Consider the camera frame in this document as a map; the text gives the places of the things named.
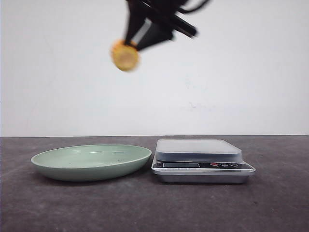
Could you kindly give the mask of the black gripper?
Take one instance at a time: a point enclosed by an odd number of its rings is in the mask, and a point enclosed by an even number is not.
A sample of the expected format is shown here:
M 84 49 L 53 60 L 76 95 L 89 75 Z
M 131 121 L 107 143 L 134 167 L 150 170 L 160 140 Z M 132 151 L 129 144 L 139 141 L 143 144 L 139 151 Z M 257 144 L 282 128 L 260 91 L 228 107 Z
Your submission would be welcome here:
M 197 29 L 176 15 L 184 0 L 128 0 L 129 18 L 124 45 L 137 46 L 137 51 L 173 39 L 173 31 L 188 37 L 197 35 Z M 151 21 L 150 27 L 137 43 L 132 39 L 139 32 L 145 20 Z

